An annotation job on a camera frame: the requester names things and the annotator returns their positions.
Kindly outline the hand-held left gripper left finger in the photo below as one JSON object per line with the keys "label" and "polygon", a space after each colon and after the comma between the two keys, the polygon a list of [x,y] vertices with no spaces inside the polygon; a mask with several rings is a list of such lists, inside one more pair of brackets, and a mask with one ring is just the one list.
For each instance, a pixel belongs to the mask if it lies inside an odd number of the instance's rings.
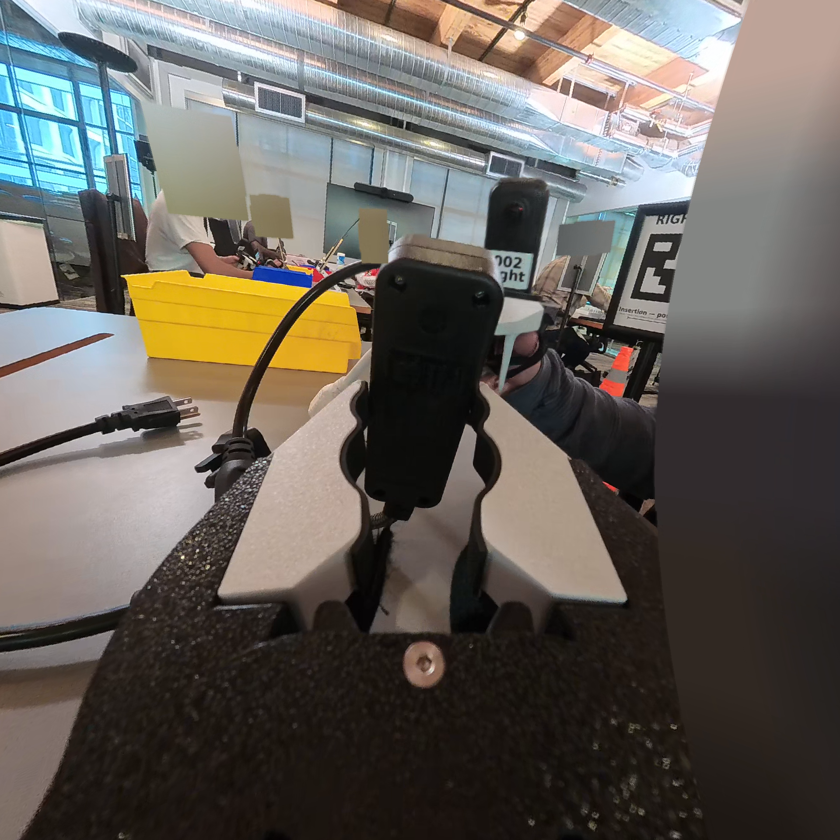
{"label": "hand-held left gripper left finger", "polygon": [[285,603],[312,629],[325,602],[368,585],[364,468],[366,383],[353,383],[273,454],[217,595],[221,603]]}

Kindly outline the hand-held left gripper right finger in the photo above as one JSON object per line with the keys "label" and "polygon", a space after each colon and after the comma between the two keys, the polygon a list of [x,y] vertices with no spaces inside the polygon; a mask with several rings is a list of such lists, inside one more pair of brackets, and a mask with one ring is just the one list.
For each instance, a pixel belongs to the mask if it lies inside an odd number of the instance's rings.
{"label": "hand-held left gripper right finger", "polygon": [[562,603],[626,606],[568,456],[484,383],[471,426],[482,481],[471,516],[471,625],[507,603],[526,606],[537,629]]}

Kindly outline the black power adapter block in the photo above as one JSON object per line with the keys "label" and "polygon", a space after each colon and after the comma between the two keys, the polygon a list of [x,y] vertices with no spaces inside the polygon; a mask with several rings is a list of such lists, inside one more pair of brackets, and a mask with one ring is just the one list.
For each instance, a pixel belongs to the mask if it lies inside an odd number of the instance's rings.
{"label": "black power adapter block", "polygon": [[364,490],[433,508],[442,499],[503,304],[489,251],[398,239],[374,289]]}

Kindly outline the person's right forearm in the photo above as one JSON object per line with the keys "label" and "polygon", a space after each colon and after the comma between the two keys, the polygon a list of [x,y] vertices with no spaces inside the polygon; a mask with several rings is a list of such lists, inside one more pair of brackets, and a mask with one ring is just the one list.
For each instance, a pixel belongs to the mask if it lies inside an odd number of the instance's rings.
{"label": "person's right forearm", "polygon": [[554,350],[533,369],[526,381],[506,385],[508,404],[605,483],[642,501],[654,499],[655,409],[594,388]]}

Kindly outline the person's right hand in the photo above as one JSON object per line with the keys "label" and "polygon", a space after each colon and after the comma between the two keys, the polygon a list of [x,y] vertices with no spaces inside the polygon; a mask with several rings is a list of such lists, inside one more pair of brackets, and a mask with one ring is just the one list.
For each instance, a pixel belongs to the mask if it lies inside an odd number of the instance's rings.
{"label": "person's right hand", "polygon": [[507,370],[507,395],[529,385],[541,372],[546,347],[543,336],[536,331],[517,336]]}

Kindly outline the white marker sign board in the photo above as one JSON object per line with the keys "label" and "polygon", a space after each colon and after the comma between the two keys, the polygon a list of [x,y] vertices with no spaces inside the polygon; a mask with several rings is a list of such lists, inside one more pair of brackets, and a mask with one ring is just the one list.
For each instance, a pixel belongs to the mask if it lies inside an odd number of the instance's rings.
{"label": "white marker sign board", "polygon": [[662,342],[690,200],[637,208],[604,330],[627,342]]}

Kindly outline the orange traffic cone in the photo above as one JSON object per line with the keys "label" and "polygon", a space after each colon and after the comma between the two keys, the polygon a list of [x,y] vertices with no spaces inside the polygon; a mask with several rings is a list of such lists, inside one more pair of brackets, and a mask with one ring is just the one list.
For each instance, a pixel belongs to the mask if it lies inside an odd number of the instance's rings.
{"label": "orange traffic cone", "polygon": [[600,390],[614,397],[622,397],[627,385],[629,365],[634,349],[623,346],[615,357],[612,367],[600,384]]}

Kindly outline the computer monitor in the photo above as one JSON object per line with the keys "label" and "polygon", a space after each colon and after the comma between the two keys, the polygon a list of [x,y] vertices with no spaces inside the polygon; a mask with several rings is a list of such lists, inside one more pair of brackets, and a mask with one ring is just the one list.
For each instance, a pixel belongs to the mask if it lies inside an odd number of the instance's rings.
{"label": "computer monitor", "polygon": [[435,209],[433,206],[413,203],[399,203],[356,192],[353,186],[327,185],[325,206],[323,251],[335,249],[349,259],[361,257],[358,218],[361,209],[384,209],[388,224],[388,242],[394,243],[408,235],[430,236],[433,233]]}

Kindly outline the yellow plastic bin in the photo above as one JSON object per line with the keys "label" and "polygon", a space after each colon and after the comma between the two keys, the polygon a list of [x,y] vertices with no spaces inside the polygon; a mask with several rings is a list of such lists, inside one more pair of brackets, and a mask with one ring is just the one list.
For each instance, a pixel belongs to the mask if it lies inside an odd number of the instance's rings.
{"label": "yellow plastic bin", "polygon": [[[184,270],[125,277],[149,357],[251,367],[305,289]],[[270,366],[344,374],[362,355],[356,311],[329,290],[300,316]]]}

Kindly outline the blue plastic bin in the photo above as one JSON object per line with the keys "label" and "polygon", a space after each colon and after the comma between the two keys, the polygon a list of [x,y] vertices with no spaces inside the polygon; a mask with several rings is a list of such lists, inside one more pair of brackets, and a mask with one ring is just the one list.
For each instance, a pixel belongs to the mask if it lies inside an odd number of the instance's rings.
{"label": "blue plastic bin", "polygon": [[299,266],[279,268],[262,265],[253,269],[253,280],[309,289],[313,284],[313,270],[303,269]]}

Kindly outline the dark chair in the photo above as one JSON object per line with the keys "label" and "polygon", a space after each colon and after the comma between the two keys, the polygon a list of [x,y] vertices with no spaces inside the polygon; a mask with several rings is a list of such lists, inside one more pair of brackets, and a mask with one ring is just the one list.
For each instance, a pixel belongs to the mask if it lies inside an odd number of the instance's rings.
{"label": "dark chair", "polygon": [[97,311],[111,314],[125,313],[125,275],[148,270],[145,260],[145,239],[148,218],[141,203],[134,198],[133,221],[135,239],[118,237],[114,248],[111,212],[107,197],[96,190],[78,193],[90,254],[90,278],[94,288]]}

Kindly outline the white cabinet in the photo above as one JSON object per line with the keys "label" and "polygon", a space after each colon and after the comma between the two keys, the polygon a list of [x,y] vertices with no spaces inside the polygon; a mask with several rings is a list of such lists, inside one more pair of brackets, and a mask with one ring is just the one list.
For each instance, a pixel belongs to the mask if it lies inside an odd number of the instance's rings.
{"label": "white cabinet", "polygon": [[22,309],[56,305],[59,293],[41,219],[2,214],[1,306]]}

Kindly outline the black floor lamp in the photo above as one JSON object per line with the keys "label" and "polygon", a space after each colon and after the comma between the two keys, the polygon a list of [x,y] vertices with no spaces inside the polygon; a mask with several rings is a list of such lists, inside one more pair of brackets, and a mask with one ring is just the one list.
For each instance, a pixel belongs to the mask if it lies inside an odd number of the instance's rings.
{"label": "black floor lamp", "polygon": [[137,62],[121,50],[80,33],[61,31],[58,33],[57,38],[70,52],[84,60],[90,61],[98,70],[99,87],[101,90],[111,156],[116,156],[121,160],[122,169],[124,170],[124,178],[122,179],[124,184],[121,184],[116,175],[107,175],[108,194],[110,197],[118,196],[123,206],[130,207],[133,196],[131,193],[129,169],[125,155],[119,153],[110,92],[109,70],[132,74],[138,69]]}

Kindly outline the large window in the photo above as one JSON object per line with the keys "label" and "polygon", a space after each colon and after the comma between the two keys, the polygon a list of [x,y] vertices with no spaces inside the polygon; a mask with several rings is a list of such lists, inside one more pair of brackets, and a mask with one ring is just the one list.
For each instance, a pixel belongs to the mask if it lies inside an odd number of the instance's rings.
{"label": "large window", "polygon": [[2,182],[104,193],[112,153],[98,73],[61,45],[1,36]]}

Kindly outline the silver ventilation duct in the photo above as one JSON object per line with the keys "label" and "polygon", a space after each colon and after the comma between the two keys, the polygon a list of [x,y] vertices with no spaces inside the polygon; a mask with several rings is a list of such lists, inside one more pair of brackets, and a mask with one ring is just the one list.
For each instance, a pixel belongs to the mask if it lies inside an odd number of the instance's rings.
{"label": "silver ventilation duct", "polygon": [[609,113],[318,2],[75,2],[81,22],[541,161],[639,181]]}
{"label": "silver ventilation duct", "polygon": [[[223,80],[222,93],[225,107],[239,113],[252,113],[276,122],[292,123],[333,138],[383,148],[429,163],[443,165],[449,169],[493,178],[487,175],[488,153],[477,152],[359,115],[324,108],[311,104],[309,100],[307,100],[307,116],[304,124],[273,119],[255,111],[254,85],[245,85],[232,80]],[[539,179],[545,182],[551,195],[562,197],[571,203],[581,203],[586,195],[585,184],[550,171],[542,171],[525,165],[522,178]]]}

